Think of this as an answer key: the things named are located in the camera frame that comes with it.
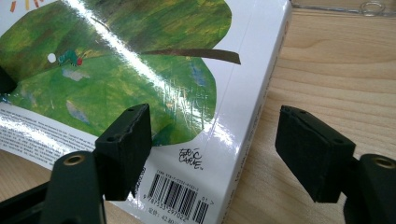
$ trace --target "eric carle signature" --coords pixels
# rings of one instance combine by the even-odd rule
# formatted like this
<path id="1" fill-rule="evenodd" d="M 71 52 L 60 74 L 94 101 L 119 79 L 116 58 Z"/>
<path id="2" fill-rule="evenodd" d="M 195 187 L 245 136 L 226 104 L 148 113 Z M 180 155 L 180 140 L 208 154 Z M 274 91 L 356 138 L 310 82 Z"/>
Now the eric carle signature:
<path id="1" fill-rule="evenodd" d="M 178 154 L 178 160 L 180 162 L 186 162 L 186 164 L 191 165 L 194 169 L 201 169 L 202 156 L 199 154 L 199 148 L 190 149 L 190 148 L 182 148 Z"/>

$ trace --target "black plastic object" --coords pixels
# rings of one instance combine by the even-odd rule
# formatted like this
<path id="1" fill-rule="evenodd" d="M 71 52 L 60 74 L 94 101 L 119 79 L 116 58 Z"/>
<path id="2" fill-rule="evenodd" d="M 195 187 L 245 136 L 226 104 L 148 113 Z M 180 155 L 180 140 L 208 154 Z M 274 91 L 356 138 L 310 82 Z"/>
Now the black plastic object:
<path id="1" fill-rule="evenodd" d="M 40 224 L 106 223 L 98 181 L 91 152 L 62 156 L 52 169 Z"/>
<path id="2" fill-rule="evenodd" d="M 103 194 L 107 200 L 125 200 L 144 170 L 151 150 L 149 105 L 125 110 L 96 146 L 93 153 L 61 157 L 48 184 L 0 203 L 0 223 L 106 223 Z"/>
<path id="3" fill-rule="evenodd" d="M 362 155 L 359 185 L 371 223 L 396 223 L 396 161 L 375 154 Z"/>
<path id="4" fill-rule="evenodd" d="M 38 223 L 47 193 L 48 183 L 0 203 L 0 223 Z"/>
<path id="5" fill-rule="evenodd" d="M 17 88 L 17 83 L 0 67 L 0 93 L 8 93 Z"/>
<path id="6" fill-rule="evenodd" d="M 282 105 L 276 151 L 314 202 L 336 203 L 355 144 L 310 113 Z"/>
<path id="7" fill-rule="evenodd" d="M 106 200 L 125 201 L 130 192 L 134 195 L 135 184 L 151 150 L 149 105 L 125 110 L 95 145 L 93 154 Z"/>

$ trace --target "book cover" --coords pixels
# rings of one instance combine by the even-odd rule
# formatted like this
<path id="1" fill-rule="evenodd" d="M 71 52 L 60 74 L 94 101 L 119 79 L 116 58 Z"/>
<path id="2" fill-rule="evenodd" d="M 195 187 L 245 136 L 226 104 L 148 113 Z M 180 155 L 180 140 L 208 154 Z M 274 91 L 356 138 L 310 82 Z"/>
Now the book cover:
<path id="1" fill-rule="evenodd" d="M 290 20 L 288 0 L 0 2 L 0 148 L 51 168 L 132 105 L 153 148 L 136 197 L 147 223 L 226 217 Z"/>

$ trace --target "wooden table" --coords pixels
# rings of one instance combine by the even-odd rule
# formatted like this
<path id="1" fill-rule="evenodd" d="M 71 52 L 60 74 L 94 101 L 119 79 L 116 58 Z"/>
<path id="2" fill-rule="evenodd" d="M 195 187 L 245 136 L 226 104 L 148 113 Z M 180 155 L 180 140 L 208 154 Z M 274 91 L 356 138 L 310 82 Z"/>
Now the wooden table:
<path id="1" fill-rule="evenodd" d="M 313 203 L 274 147 L 281 105 L 307 110 L 357 144 L 396 159 L 396 18 L 294 10 L 227 223 L 343 223 L 343 204 Z M 50 171 L 0 150 L 0 201 Z M 139 223 L 106 203 L 108 223 Z"/>

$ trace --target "white dot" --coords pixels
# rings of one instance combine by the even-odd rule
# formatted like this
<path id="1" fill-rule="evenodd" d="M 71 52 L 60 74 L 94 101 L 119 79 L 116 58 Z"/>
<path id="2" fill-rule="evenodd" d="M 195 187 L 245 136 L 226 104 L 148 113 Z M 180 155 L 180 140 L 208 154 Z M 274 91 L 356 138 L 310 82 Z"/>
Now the white dot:
<path id="1" fill-rule="evenodd" d="M 49 54 L 49 56 L 47 58 L 49 59 L 50 63 L 55 63 L 56 62 L 56 56 L 53 53 Z"/>

